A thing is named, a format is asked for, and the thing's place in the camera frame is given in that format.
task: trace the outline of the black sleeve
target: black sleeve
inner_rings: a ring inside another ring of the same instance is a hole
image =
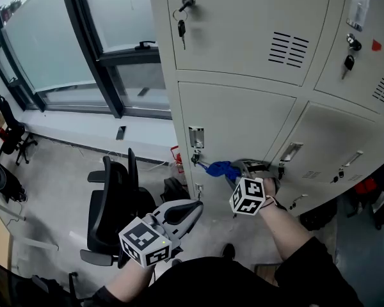
[[[86,305],[88,307],[123,307],[129,306],[126,303],[118,300],[115,296],[107,290],[106,287],[102,287],[92,297],[91,302]]]
[[[306,304],[363,306],[341,276],[326,246],[310,239],[276,271],[279,287]]]

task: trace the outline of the cable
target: cable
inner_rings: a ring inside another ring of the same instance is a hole
[[[141,169],[141,168],[138,168],[138,170],[140,170],[140,171],[152,171],[153,169],[156,169],[157,167],[160,167],[160,166],[162,166],[163,164],[166,164],[167,162],[166,161],[164,161],[162,164],[159,164],[159,165],[156,165],[156,166],[154,166],[154,167],[151,167],[150,169]]]
[[[16,202],[19,203],[19,205],[20,205],[20,212],[19,212],[19,215],[21,215],[21,212],[22,212],[22,210],[23,210],[23,205],[22,205],[19,201],[16,201]],[[12,218],[12,219],[9,220],[9,222],[6,224],[6,227],[7,227],[12,221],[15,221],[15,222],[17,223],[18,221],[20,221],[20,219],[19,219],[19,218],[17,218],[17,219]]]
[[[73,149],[77,149],[79,151],[79,153],[81,154],[81,156],[83,156],[83,159],[87,160],[87,161],[96,161],[98,162],[99,160],[94,160],[94,159],[89,159],[89,158],[86,158],[83,154],[83,152],[81,151],[81,149],[77,146],[73,146],[73,145],[69,145],[68,143],[61,143],[61,142],[57,142],[57,141],[53,141],[53,140],[50,140],[50,139],[47,139],[47,138],[41,138],[43,140],[47,140],[47,141],[50,141],[51,143],[55,144],[55,145],[61,145],[61,146],[70,146],[71,148]],[[118,152],[115,152],[115,151],[109,151],[106,155],[108,156],[109,154],[116,154],[116,156],[118,158],[121,158],[121,159],[124,159],[124,155],[123,153],[121,153],[121,156]],[[163,166],[164,164],[166,164],[167,162],[164,161],[162,164],[159,164],[159,165],[155,165],[154,167],[151,167],[149,169],[141,169],[141,168],[138,168],[139,171],[152,171],[153,169],[156,169],[157,167],[160,167],[160,166]]]

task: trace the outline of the red object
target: red object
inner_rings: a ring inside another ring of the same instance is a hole
[[[354,185],[357,194],[367,194],[375,189],[377,189],[377,183],[371,177]]]
[[[380,51],[382,47],[383,47],[383,46],[381,45],[381,43],[377,42],[377,41],[374,40],[374,39],[372,40],[372,47],[371,47],[371,49],[372,49],[373,51]]]
[[[184,173],[185,171],[182,165],[182,158],[180,157],[179,146],[173,146],[171,148],[171,153],[173,155],[173,159],[175,159],[175,162],[177,163],[178,173]]]
[[[8,139],[8,133],[0,127],[0,138],[5,142]]]

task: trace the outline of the black shirt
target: black shirt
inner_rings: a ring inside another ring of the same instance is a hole
[[[167,270],[129,304],[102,287],[91,306],[362,306],[316,238],[287,259],[275,278],[279,287],[237,262],[205,257]]]

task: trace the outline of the blue object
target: blue object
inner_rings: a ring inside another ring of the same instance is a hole
[[[212,177],[225,175],[229,180],[234,182],[237,177],[241,176],[240,169],[232,167],[230,161],[217,161],[209,166],[203,165],[201,162],[198,162],[197,164],[201,165],[201,167],[206,170],[206,173]]]

